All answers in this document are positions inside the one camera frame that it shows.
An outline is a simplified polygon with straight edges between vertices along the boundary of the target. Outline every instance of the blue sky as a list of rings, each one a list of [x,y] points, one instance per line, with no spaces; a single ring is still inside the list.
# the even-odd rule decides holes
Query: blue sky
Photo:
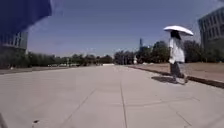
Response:
[[[167,25],[191,29],[200,40],[197,20],[224,3],[218,0],[52,0],[53,15],[29,30],[28,50],[68,56],[105,55],[136,50],[169,39]]]

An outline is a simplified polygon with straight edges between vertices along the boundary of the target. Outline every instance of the hair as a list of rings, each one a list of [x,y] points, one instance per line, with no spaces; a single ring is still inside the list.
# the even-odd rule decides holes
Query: hair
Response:
[[[170,36],[171,36],[172,38],[177,38],[177,39],[181,40],[181,38],[180,38],[180,34],[179,34],[179,32],[176,31],[176,30],[171,31]]]

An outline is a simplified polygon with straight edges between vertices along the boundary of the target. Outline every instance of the umbrella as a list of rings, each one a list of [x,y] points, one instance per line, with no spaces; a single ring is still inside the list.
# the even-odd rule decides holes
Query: umbrella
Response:
[[[174,25],[174,26],[167,26],[164,28],[165,31],[168,31],[168,32],[171,32],[173,30],[176,30],[178,31],[181,35],[186,35],[186,36],[193,36],[194,33],[187,29],[187,28],[184,28],[182,26],[177,26],[177,25]]]

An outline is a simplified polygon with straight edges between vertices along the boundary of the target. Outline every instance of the concrete pavement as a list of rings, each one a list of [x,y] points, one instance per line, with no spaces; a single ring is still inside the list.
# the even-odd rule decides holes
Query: concrete pavement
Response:
[[[9,128],[223,128],[223,108],[222,89],[121,66],[0,76]]]

